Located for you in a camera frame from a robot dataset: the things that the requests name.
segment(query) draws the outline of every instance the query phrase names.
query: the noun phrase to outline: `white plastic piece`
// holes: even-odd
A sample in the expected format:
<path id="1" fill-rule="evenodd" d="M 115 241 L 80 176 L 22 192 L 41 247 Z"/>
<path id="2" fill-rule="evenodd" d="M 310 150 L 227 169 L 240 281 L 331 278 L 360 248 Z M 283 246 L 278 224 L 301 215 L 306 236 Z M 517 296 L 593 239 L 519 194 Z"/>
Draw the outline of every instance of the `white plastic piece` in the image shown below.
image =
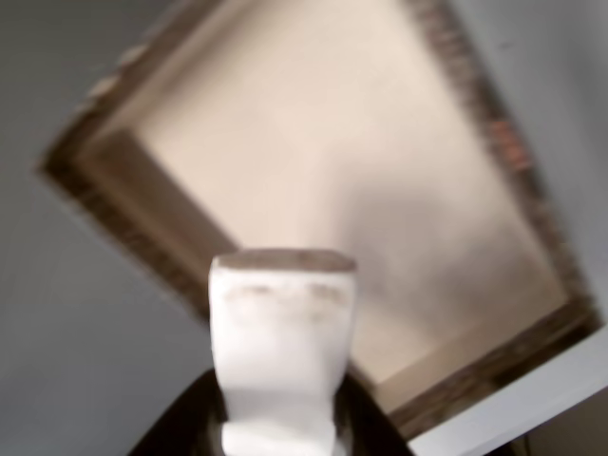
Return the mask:
<path id="1" fill-rule="evenodd" d="M 210 274 L 211 337 L 228 456 L 331 456 L 333 396 L 347 367 L 353 271 Z"/>

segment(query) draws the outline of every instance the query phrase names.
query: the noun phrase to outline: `gray wall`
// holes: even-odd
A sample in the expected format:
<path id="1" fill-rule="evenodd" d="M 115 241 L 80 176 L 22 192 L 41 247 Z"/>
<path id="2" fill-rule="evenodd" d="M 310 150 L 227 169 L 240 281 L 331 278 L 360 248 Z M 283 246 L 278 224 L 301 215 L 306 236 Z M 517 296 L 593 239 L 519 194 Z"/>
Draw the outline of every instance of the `gray wall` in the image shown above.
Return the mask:
<path id="1" fill-rule="evenodd" d="M 167 3 L 0 3 L 3 456 L 125 454 L 211 364 L 206 331 L 33 173 Z"/>
<path id="2" fill-rule="evenodd" d="M 124 454 L 210 365 L 205 330 L 32 173 L 83 94 L 169 1 L 0 3 L 3 456 Z M 543 165 L 596 291 L 608 294 L 606 3 L 453 2 Z M 605 394 L 592 401 L 592 414 L 561 426 L 591 428 L 608 411 Z"/>

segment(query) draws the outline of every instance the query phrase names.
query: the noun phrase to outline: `white object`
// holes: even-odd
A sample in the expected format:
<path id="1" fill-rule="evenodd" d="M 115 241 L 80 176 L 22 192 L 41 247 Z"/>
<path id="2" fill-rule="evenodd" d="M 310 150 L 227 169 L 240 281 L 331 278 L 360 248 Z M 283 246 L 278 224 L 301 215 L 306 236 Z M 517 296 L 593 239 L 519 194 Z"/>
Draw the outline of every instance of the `white object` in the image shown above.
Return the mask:
<path id="1" fill-rule="evenodd" d="M 334 454 L 333 396 L 351 347 L 353 271 L 328 252 L 216 258 L 211 337 L 228 456 Z"/>

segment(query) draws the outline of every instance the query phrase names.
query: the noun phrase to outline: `wooden frame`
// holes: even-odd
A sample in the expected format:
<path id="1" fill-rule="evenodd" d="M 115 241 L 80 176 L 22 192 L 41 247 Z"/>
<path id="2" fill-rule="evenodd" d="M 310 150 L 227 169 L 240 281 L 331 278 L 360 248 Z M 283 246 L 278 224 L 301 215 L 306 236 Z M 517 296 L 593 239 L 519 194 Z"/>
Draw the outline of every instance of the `wooden frame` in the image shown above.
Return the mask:
<path id="1" fill-rule="evenodd" d="M 84 173 L 77 164 L 79 155 L 91 138 L 102 131 L 146 79 L 162 67 L 167 57 L 184 43 L 188 36 L 220 1 L 194 0 L 171 15 L 157 36 L 142 47 L 125 54 L 118 73 L 102 82 L 85 104 L 83 114 L 52 147 L 44 164 L 45 172 L 67 195 L 76 200 L 116 238 L 128 252 L 138 257 L 149 269 L 159 275 L 192 304 L 203 319 L 208 317 L 206 283 L 190 271 L 192 264 L 184 264 L 174 255 L 168 244 L 158 242 L 158 233 L 143 229 L 141 220 L 133 218 L 120 205 L 120 192 L 110 195 L 101 182 Z M 589 297 L 577 272 L 567 244 L 550 214 L 550 209 L 535 181 L 534 169 L 525 156 L 523 144 L 508 121 L 500 103 L 475 62 L 474 56 L 460 34 L 453 16 L 446 6 L 436 0 L 409 0 L 419 19 L 421 31 L 440 57 L 444 70 L 463 101 L 465 111 L 475 120 L 484 135 L 488 150 L 510 182 L 511 190 L 520 207 L 536 228 L 540 239 L 560 276 L 569 296 L 568 304 L 551 313 L 526 332 L 506 345 L 491 351 L 478 362 L 450 375 L 440 384 L 418 395 L 397 408 L 391 418 L 408 437 L 435 426 L 448 416 L 488 395 L 518 375 L 533 369 L 539 363 L 563 348 L 580 340 L 598 326 Z M 99 145 L 104 149 L 136 150 L 141 147 L 125 134 L 113 135 Z M 131 154 L 134 168 L 146 175 L 161 175 L 162 170 L 145 154 Z M 179 193 L 171 180 L 161 179 L 161 193 Z M 234 243 L 227 238 L 200 209 L 183 200 L 182 206 L 162 204 L 154 210 L 174 211 L 176 217 L 196 219 L 197 233 L 193 238 L 200 242 L 198 249 L 211 257 L 233 250 Z"/>

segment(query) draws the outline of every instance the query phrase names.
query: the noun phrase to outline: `light gray surface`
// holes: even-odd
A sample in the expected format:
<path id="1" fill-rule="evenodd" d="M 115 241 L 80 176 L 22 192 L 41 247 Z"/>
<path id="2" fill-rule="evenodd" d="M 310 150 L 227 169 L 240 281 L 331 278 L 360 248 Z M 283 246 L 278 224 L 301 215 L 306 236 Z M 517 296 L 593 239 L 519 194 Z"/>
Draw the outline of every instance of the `light gray surface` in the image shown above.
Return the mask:
<path id="1" fill-rule="evenodd" d="M 0 4 L 0 454 L 122 455 L 209 339 L 33 173 L 168 0 Z"/>

